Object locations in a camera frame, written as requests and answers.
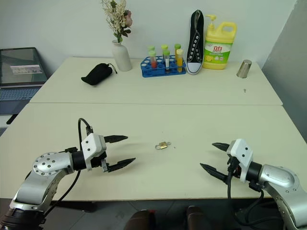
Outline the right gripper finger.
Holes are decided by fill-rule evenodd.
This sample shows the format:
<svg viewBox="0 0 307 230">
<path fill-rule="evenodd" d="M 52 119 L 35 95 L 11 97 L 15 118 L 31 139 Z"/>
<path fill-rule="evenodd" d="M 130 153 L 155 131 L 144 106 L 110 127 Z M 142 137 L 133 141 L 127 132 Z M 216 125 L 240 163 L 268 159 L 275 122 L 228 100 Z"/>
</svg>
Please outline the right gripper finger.
<svg viewBox="0 0 307 230">
<path fill-rule="evenodd" d="M 215 177 L 216 179 L 222 181 L 223 183 L 227 184 L 227 178 L 228 178 L 228 175 L 226 174 L 223 174 L 219 171 L 217 171 L 216 168 L 208 165 L 208 164 L 203 164 L 203 163 L 200 163 L 200 166 L 211 176 Z"/>
<path fill-rule="evenodd" d="M 229 144 L 227 143 L 220 143 L 220 142 L 215 142 L 215 143 L 212 143 L 213 146 L 215 146 L 216 148 L 222 150 L 222 151 L 225 151 L 227 152 L 228 148 L 229 148 Z"/>
</svg>

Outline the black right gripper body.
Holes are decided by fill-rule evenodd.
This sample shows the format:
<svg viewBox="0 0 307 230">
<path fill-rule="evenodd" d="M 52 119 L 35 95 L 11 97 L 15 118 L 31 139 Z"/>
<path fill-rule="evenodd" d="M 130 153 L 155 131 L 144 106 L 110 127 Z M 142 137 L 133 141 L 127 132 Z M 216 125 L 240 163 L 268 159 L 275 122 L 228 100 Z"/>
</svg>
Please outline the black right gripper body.
<svg viewBox="0 0 307 230">
<path fill-rule="evenodd" d="M 234 176 L 235 178 L 240 178 L 241 176 L 241 167 L 239 166 L 240 161 L 230 154 L 228 155 L 229 160 L 227 162 L 228 168 L 228 175 L 227 180 L 231 180 L 231 178 Z"/>
</svg>

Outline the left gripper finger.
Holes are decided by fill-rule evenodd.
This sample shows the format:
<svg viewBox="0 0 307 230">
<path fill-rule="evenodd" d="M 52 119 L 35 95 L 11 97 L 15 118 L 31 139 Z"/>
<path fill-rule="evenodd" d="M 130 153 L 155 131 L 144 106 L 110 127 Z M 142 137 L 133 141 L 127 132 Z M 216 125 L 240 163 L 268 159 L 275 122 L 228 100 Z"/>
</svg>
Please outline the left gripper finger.
<svg viewBox="0 0 307 230">
<path fill-rule="evenodd" d="M 127 136 L 124 135 L 110 135 L 110 136 L 104 136 L 105 143 L 115 143 L 122 140 L 128 139 Z"/>
<path fill-rule="evenodd" d="M 136 158 L 130 158 L 130 159 L 118 161 L 114 165 L 107 165 L 107 172 L 110 173 L 110 172 L 122 169 L 122 168 L 126 167 L 127 165 L 129 165 L 130 163 L 132 163 L 134 160 L 136 160 Z"/>
</svg>

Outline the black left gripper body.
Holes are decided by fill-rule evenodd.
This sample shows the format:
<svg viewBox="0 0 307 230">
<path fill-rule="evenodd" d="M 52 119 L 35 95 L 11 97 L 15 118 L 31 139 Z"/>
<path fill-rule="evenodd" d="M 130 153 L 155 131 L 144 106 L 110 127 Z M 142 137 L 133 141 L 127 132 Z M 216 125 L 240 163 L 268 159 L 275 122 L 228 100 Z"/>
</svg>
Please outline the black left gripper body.
<svg viewBox="0 0 307 230">
<path fill-rule="evenodd" d="M 101 167 L 103 172 L 109 171 L 109 164 L 106 161 L 107 154 L 104 151 L 100 156 L 93 157 L 91 159 L 91 166 L 92 168 Z"/>
</svg>

